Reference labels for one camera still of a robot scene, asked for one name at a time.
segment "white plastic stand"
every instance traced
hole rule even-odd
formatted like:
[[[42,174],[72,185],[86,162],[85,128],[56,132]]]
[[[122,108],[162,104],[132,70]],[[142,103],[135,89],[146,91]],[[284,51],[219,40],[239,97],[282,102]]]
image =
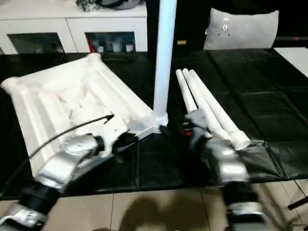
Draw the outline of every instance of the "white plastic stand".
[[[187,112],[190,113],[194,110],[197,110],[197,106],[194,103],[193,96],[192,96],[191,91],[189,90],[189,88],[187,86],[187,83],[184,79],[182,71],[177,70],[176,75],[177,75],[178,82],[179,82],[179,85],[180,85],[180,88],[181,88],[181,92],[182,92],[182,96],[183,96],[183,99],[184,99],[184,102],[185,102]]]
[[[154,115],[167,125],[167,102],[177,0],[160,0],[155,72]]]
[[[199,78],[197,73],[194,70],[190,70],[189,73],[191,75],[191,78],[203,94],[203,97],[206,100],[207,104],[210,106],[211,111],[214,113],[221,126],[230,135],[231,143],[234,149],[242,150],[246,148],[250,144],[250,140],[246,136],[246,134],[237,128],[235,123],[231,120],[225,110],[223,110],[218,101],[215,99],[215,97],[212,95],[212,93],[209,91],[203,81]]]
[[[196,100],[198,107],[204,112],[205,118],[207,119],[208,128],[213,133],[221,137],[223,140],[231,140],[229,134],[224,129],[222,129],[220,123],[218,122],[210,106],[204,99],[201,91],[198,88],[198,85],[191,77],[189,71],[187,69],[183,69],[183,74],[190,90],[192,91],[192,95]]]

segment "tiled floor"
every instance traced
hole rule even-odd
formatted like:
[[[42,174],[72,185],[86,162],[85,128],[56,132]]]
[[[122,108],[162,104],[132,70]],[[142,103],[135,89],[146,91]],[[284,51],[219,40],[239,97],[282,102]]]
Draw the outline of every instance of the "tiled floor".
[[[308,181],[298,184],[308,193]],[[289,211],[303,197],[294,181],[255,184],[268,223],[276,231],[301,231],[308,205]],[[0,202],[2,213],[10,202]],[[223,231],[225,205],[217,187],[63,198],[45,231]]]

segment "white pillow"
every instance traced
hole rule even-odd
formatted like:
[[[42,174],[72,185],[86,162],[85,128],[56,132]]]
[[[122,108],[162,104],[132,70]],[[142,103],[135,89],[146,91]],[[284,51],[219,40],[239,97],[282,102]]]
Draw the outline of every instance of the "white pillow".
[[[279,11],[234,15],[211,10],[204,50],[270,48],[276,38]]]

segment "glass cabinet door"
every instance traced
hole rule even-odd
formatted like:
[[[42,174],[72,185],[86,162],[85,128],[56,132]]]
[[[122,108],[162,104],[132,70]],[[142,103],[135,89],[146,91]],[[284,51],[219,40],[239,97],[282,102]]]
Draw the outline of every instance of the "glass cabinet door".
[[[64,18],[0,20],[5,54],[77,52]]]
[[[19,54],[63,53],[57,33],[8,34]]]
[[[69,18],[67,22],[77,52],[148,50],[146,17]]]
[[[86,33],[90,52],[124,53],[135,52],[134,32]]]

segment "white tube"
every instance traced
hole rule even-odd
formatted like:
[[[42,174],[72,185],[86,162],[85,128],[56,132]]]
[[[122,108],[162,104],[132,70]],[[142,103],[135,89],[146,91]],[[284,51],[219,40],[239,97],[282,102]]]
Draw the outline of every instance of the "white tube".
[[[177,0],[160,0],[155,72],[154,114],[167,125],[167,101]]]
[[[197,73],[194,70],[190,70],[189,73],[191,74],[192,79],[197,84],[199,90],[203,94],[204,99],[207,101],[208,105],[212,109],[217,120],[219,121],[223,129],[225,129],[229,133],[231,137],[231,143],[234,149],[242,150],[246,148],[250,144],[250,140],[246,136],[246,134],[237,128],[235,123],[231,120],[231,118],[228,116],[225,110],[223,110],[223,108],[220,106],[218,101],[212,95],[210,90],[199,78]]]
[[[230,140],[230,136],[228,133],[222,129],[220,123],[216,119],[214,113],[212,112],[210,106],[207,104],[206,100],[204,99],[202,93],[200,92],[198,86],[194,82],[193,78],[191,77],[190,73],[187,69],[183,70],[184,77],[186,79],[186,82],[192,92],[192,95],[194,99],[197,102],[197,105],[200,109],[203,110],[205,118],[207,119],[207,125],[208,128],[215,134],[217,134],[219,137],[221,137],[223,140]]]
[[[197,110],[197,106],[194,103],[193,96],[191,94],[191,91],[189,90],[187,83],[184,79],[183,73],[181,70],[177,70],[176,72],[178,82],[181,88],[182,96],[185,102],[185,106],[187,109],[187,112],[190,113],[194,110]]]

